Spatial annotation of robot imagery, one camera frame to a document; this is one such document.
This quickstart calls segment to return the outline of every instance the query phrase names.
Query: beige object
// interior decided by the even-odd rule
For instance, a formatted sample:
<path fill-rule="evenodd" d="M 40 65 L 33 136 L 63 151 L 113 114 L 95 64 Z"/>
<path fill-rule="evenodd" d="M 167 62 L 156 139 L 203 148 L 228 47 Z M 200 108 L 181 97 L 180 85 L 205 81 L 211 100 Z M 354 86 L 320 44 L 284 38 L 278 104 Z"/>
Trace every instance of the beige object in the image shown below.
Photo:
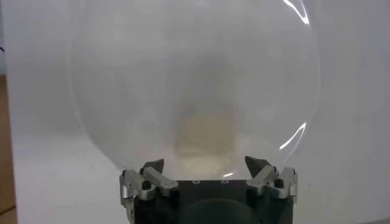
<path fill-rule="evenodd" d="M 215 114 L 193 116 L 179 125 L 177 156 L 190 175 L 212 177 L 231 163 L 235 148 L 233 122 Z"/>

